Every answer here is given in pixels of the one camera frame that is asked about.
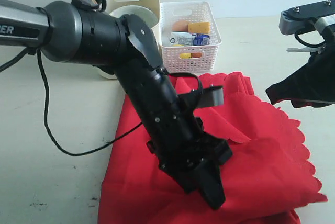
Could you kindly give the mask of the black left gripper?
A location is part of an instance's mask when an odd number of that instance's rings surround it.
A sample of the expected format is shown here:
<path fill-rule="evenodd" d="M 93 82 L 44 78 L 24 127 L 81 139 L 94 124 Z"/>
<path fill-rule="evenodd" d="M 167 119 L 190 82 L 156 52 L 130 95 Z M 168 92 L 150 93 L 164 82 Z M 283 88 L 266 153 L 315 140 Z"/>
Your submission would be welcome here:
<path fill-rule="evenodd" d="M 177 104 L 136 105 L 136 112 L 159 168 L 185 192 L 198 190 L 208 206 L 218 210 L 226 201 L 219 167 L 232 156 L 228 142 L 206 133 L 202 120 Z"/>

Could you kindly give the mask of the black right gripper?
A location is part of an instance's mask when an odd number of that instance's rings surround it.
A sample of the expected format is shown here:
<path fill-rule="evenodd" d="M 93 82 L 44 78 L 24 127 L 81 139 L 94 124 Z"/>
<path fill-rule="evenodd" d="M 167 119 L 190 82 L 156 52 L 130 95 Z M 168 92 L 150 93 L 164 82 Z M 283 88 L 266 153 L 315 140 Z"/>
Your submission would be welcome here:
<path fill-rule="evenodd" d="M 294 108 L 334 105 L 334 25 L 327 26 L 321 35 L 326 44 L 308 64 L 265 90 L 272 105 L 285 100 Z"/>

